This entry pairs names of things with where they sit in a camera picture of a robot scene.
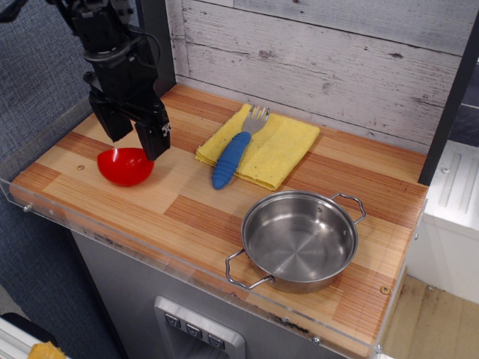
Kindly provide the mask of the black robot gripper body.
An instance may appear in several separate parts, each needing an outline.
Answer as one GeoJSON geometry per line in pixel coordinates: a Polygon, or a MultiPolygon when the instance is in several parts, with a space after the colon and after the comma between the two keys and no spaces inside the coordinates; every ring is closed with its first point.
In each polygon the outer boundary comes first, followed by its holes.
{"type": "Polygon", "coordinates": [[[164,107],[153,89],[158,72],[148,34],[83,34],[82,45],[93,67],[84,76],[90,97],[112,104],[135,122],[164,107]]]}

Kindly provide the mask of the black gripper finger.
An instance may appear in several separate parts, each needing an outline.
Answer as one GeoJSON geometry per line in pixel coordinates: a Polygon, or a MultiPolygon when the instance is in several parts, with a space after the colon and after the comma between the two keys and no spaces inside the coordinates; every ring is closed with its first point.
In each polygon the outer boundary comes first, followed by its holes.
{"type": "Polygon", "coordinates": [[[90,97],[89,101],[105,133],[113,142],[119,141],[131,133],[130,119],[120,113],[112,104],[96,97],[90,97]]]}
{"type": "Polygon", "coordinates": [[[156,161],[171,146],[171,126],[164,107],[147,114],[135,124],[148,161],[156,161]]]}

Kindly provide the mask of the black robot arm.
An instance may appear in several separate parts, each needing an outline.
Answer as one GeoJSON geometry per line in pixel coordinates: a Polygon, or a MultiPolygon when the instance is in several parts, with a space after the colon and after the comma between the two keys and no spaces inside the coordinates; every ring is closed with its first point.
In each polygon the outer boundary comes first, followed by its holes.
{"type": "Polygon", "coordinates": [[[127,1],[54,1],[83,46],[93,67],[84,75],[90,105],[112,141],[131,131],[138,135],[147,159],[155,161],[171,146],[170,123],[156,93],[158,54],[152,34],[131,25],[127,1]]]}

